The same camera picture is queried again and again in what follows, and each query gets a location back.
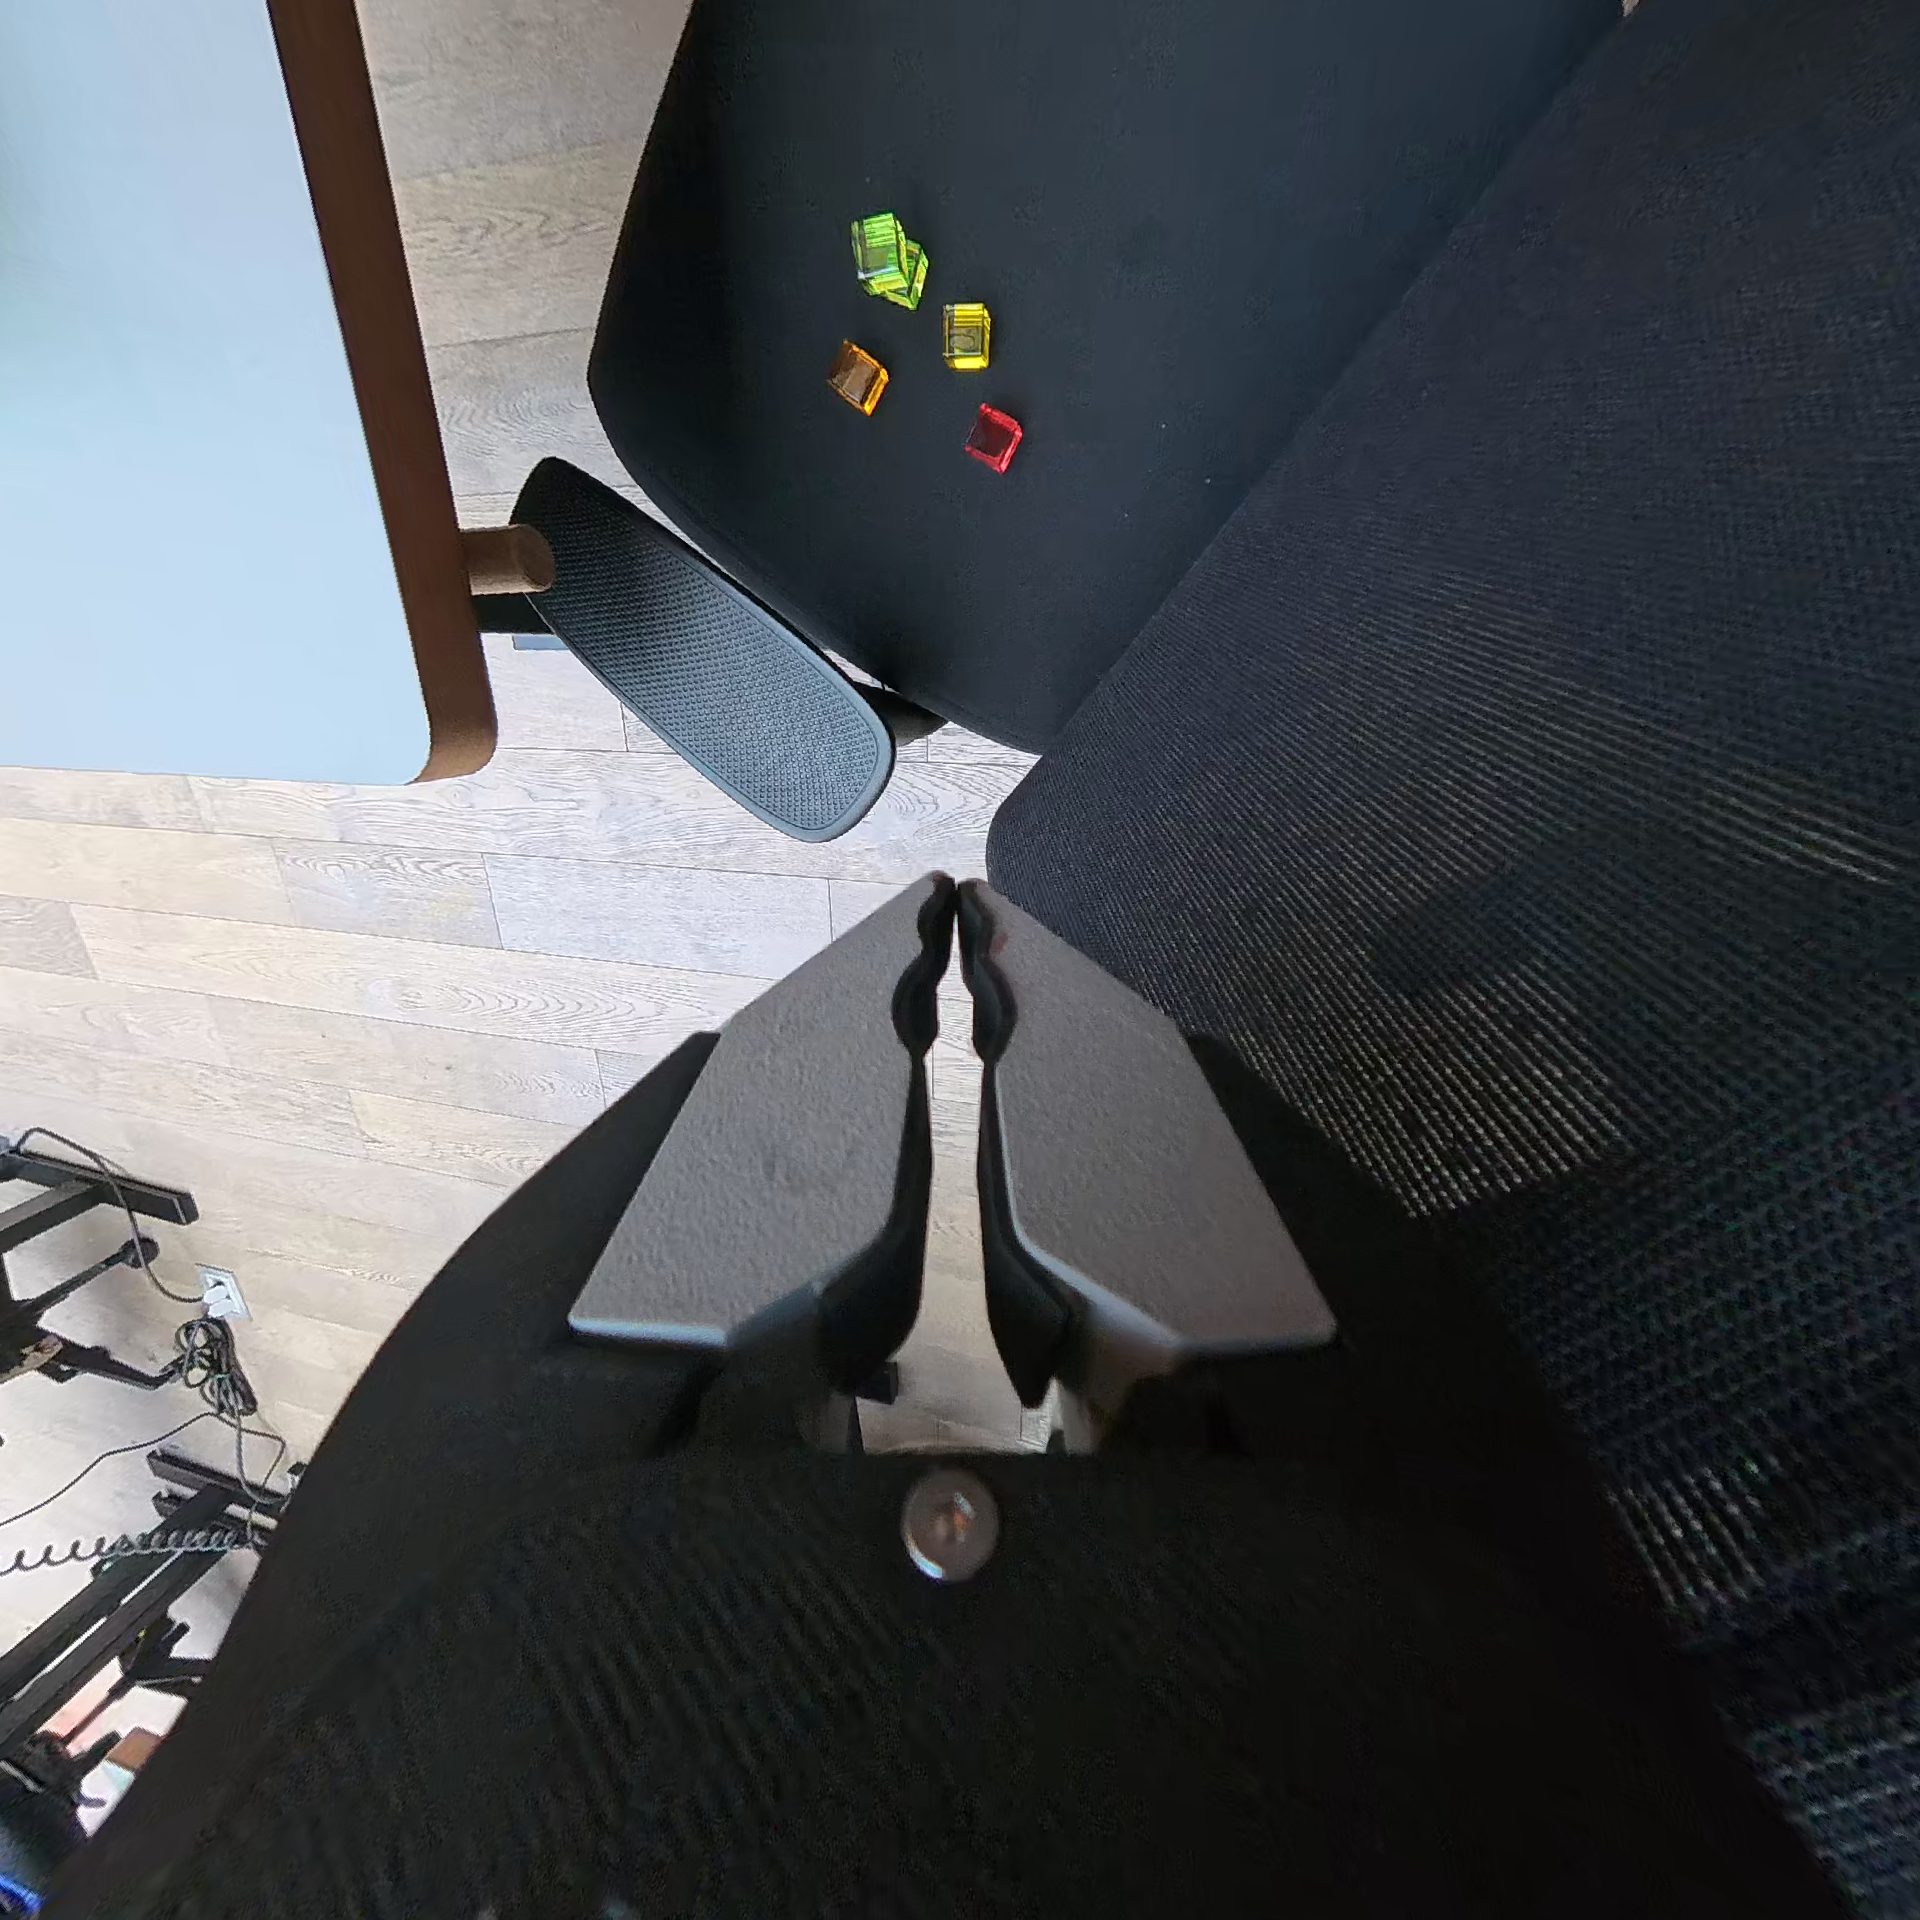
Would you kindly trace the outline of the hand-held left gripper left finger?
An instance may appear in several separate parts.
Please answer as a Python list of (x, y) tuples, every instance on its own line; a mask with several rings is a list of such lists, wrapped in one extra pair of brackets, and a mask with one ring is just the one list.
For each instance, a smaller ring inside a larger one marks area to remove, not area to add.
[(726, 1026), (570, 1309), (691, 1361), (702, 1438), (860, 1452), (921, 1304), (957, 904), (921, 875)]

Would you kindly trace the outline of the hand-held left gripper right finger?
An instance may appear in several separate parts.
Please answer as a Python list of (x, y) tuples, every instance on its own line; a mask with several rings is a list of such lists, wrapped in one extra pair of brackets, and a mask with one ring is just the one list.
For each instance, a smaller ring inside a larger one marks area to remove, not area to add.
[(986, 1312), (1050, 1452), (1143, 1380), (1325, 1352), (1335, 1314), (1185, 1031), (986, 883), (960, 890)]

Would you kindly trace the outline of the blue-grey desk with wooden edge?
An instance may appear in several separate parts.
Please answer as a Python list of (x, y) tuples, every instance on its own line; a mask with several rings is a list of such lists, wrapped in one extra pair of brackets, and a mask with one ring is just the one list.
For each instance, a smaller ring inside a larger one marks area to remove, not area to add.
[(2, 5), (2, 768), (496, 754), (353, 4)]

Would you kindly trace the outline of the black metal frame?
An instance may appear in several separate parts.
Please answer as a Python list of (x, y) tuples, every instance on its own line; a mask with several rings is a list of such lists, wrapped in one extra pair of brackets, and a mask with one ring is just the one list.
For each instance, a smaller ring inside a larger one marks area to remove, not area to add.
[(57, 1304), (120, 1266), (153, 1274), (159, 1241), (144, 1223), (198, 1223), (195, 1195), (180, 1185), (120, 1174), (108, 1163), (83, 1154), (70, 1154), (68, 1158), (42, 1154), (26, 1143), (26, 1138), (2, 1143), (2, 1185), (30, 1190), (28, 1198), (2, 1209), (2, 1255), (94, 1212), (116, 1215), (128, 1228), (126, 1241), (109, 1255), (94, 1258), (37, 1296), (16, 1292), (8, 1270), (2, 1270), (2, 1383), (16, 1377), (102, 1377), (137, 1389), (177, 1383), (185, 1369), (184, 1356), (175, 1356), (159, 1371), (147, 1371), (104, 1345), (87, 1345), (56, 1334), (46, 1320)]
[(278, 1531), (290, 1493), (260, 1490), (244, 1477), (188, 1455), (157, 1448), (147, 1467), (159, 1483), (157, 1521), (94, 1542), (23, 1549), (2, 1562), (7, 1579), (87, 1572), (46, 1619), (2, 1645), (2, 1795), (79, 1799), (88, 1767), (108, 1758), (114, 1735), (79, 1745), (56, 1720), (94, 1683), (104, 1704), (83, 1713), (92, 1728), (131, 1693), (191, 1700), (211, 1654), (184, 1651), (188, 1626), (180, 1600), (228, 1558), (260, 1552)]

